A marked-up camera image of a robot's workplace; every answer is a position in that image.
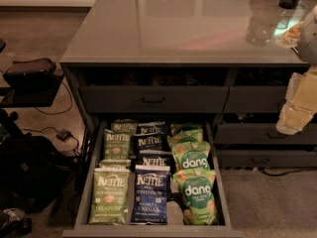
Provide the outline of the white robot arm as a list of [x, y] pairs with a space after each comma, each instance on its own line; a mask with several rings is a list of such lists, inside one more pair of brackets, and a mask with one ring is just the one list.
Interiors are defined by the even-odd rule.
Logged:
[[285, 94], [276, 130], [285, 135], [301, 132], [317, 113], [317, 6], [303, 21], [281, 34], [275, 43], [293, 49], [299, 59], [310, 64], [303, 74], [295, 72]]

